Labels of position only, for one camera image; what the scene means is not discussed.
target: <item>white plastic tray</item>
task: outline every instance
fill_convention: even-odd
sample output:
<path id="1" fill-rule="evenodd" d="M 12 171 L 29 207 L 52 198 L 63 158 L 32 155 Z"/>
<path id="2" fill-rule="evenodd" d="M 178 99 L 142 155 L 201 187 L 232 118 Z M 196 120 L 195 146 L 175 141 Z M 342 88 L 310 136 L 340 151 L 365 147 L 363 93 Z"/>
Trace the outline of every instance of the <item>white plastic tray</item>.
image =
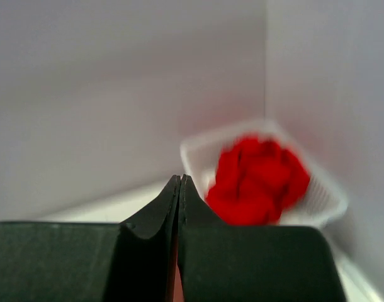
<path id="1" fill-rule="evenodd" d="M 343 216 L 347 210 L 347 197 L 343 191 L 276 123 L 262 119 L 219 128 L 182 142 L 181 158 L 185 171 L 192 176 L 202 199 L 215 181 L 215 168 L 222 148 L 245 133 L 273 137 L 282 145 L 289 146 L 311 173 L 305 197 L 293 209 L 283 212 L 280 224 L 322 228 Z"/>

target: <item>red cloth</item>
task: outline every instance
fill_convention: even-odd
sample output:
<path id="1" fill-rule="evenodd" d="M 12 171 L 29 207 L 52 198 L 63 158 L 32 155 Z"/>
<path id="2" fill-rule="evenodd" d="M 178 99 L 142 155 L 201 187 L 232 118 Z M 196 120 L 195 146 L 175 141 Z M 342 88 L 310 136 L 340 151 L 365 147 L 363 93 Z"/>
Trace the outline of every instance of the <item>red cloth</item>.
<path id="1" fill-rule="evenodd" d="M 309 174 L 287 148 L 272 139 L 246 136 L 222 151 L 216 184 L 206 201 L 231 225 L 265 225 L 294 206 L 309 182 Z"/>

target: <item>white wall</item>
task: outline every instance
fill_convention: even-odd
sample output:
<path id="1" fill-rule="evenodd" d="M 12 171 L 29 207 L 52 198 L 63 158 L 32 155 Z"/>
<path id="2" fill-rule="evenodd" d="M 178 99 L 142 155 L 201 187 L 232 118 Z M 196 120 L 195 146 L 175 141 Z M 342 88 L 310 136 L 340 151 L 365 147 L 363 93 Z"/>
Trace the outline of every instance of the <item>white wall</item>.
<path id="1" fill-rule="evenodd" d="M 384 0 L 268 2 L 266 115 L 351 194 L 331 231 L 384 293 Z"/>
<path id="2" fill-rule="evenodd" d="M 182 173 L 263 114 L 264 1 L 0 1 L 0 220 Z"/>

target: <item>white bin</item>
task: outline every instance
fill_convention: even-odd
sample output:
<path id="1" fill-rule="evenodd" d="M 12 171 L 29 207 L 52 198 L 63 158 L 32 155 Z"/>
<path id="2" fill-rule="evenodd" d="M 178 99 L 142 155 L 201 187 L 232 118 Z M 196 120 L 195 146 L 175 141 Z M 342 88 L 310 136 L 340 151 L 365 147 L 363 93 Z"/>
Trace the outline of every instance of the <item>white bin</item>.
<path id="1" fill-rule="evenodd" d="M 215 169 L 222 148 L 245 133 L 273 137 L 280 144 L 289 146 L 311 174 L 306 195 L 294 208 L 283 212 L 280 224 L 322 228 L 343 216 L 348 201 L 342 189 L 276 123 L 260 119 L 202 133 L 182 142 L 181 158 L 185 171 L 193 178 L 202 199 L 215 181 Z"/>

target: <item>white table surface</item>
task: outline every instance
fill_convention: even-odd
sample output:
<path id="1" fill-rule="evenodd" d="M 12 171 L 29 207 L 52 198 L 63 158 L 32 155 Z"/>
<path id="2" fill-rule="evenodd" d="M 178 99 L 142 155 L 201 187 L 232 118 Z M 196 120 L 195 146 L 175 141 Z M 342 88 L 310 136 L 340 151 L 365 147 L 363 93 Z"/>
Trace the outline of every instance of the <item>white table surface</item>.
<path id="1" fill-rule="evenodd" d="M 152 201 L 161 192 L 166 182 L 167 181 L 159 181 L 110 198 L 61 211 L 53 215 L 48 215 L 39 220 L 121 222 Z M 360 270 L 339 249 L 333 246 L 333 243 L 332 251 L 348 301 L 384 301 L 366 280 Z M 174 295 L 174 300 L 179 301 L 177 294 Z"/>

